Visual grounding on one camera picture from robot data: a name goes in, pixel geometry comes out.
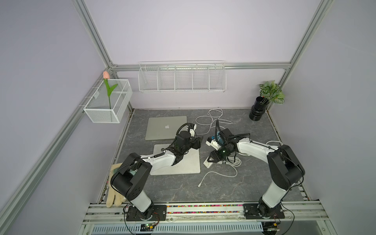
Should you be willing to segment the teal power strip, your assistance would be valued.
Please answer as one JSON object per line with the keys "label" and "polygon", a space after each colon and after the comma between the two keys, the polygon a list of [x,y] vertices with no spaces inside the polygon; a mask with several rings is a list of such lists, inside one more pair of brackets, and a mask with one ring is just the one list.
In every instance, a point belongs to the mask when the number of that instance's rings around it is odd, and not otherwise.
{"label": "teal power strip", "polygon": [[215,149],[219,149],[220,147],[224,146],[224,141],[221,139],[219,134],[210,136],[207,139],[212,139],[212,140],[215,140],[217,142],[217,146],[213,147]]}

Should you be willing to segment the white charger brick laptop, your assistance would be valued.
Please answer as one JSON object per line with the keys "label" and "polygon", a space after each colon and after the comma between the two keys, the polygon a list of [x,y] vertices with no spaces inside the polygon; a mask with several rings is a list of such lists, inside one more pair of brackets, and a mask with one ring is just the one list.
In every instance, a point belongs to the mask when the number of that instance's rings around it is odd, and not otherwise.
{"label": "white charger brick laptop", "polygon": [[212,139],[207,139],[206,140],[206,145],[207,146],[213,146],[213,147],[216,147],[217,146],[217,142],[215,140],[212,140]]}
{"label": "white charger brick laptop", "polygon": [[213,162],[210,162],[210,157],[208,157],[204,162],[203,162],[203,165],[209,169],[212,165],[213,165]]}

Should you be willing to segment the white charger brick front laptop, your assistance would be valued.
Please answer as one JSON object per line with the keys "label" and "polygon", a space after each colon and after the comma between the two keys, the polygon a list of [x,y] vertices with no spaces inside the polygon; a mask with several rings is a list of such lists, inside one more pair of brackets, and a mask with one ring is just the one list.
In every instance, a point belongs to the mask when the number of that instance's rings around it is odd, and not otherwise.
{"label": "white charger brick front laptop", "polygon": [[213,162],[210,162],[210,157],[208,157],[204,162],[203,162],[203,165],[209,169],[212,165],[213,165]]}

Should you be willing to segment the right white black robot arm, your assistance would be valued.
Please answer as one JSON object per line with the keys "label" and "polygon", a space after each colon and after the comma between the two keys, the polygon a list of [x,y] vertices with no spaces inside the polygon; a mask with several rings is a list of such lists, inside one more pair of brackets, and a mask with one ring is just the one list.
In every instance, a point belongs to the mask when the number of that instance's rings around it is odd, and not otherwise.
{"label": "right white black robot arm", "polygon": [[282,200],[288,191],[304,181],[305,170],[288,145],[271,146],[250,139],[250,134],[234,135],[227,128],[222,130],[219,121],[215,123],[215,134],[206,144],[213,147],[207,158],[209,163],[224,163],[230,155],[243,154],[266,162],[269,166],[272,182],[257,204],[245,204],[246,219],[273,216],[284,218]]}

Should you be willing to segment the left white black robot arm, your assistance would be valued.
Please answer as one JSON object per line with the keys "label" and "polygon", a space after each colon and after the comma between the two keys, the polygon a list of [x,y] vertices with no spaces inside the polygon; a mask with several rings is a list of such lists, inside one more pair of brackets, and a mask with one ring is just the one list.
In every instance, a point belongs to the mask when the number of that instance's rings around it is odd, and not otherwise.
{"label": "left white black robot arm", "polygon": [[202,137],[197,136],[195,130],[195,124],[183,124],[173,142],[159,154],[129,154],[110,178],[111,187],[130,202],[130,209],[135,211],[137,219],[150,220],[156,214],[153,201],[144,191],[149,175],[177,165],[191,149],[201,147]]}

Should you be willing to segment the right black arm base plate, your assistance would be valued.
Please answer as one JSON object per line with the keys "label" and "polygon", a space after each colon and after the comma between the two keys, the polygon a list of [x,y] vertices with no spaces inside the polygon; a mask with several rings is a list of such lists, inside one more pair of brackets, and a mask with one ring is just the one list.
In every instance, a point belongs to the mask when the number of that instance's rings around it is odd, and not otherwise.
{"label": "right black arm base plate", "polygon": [[246,219],[284,219],[285,214],[281,205],[269,208],[265,204],[246,203],[243,205],[244,216]]}

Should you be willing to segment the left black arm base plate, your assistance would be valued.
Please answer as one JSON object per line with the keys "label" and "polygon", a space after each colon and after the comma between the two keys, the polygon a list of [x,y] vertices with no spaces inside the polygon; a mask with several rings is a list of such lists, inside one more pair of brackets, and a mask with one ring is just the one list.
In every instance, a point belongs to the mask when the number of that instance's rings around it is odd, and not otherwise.
{"label": "left black arm base plate", "polygon": [[141,212],[135,206],[130,206],[126,213],[126,221],[165,221],[167,215],[166,205],[150,205],[146,211]]}

